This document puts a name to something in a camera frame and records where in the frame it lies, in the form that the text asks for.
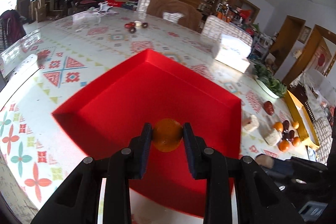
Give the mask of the gloved hand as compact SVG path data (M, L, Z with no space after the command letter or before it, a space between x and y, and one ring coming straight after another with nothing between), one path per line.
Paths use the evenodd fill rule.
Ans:
M274 166L274 159L268 155L260 154L256 156L255 161L258 165L263 166L267 169L272 169Z

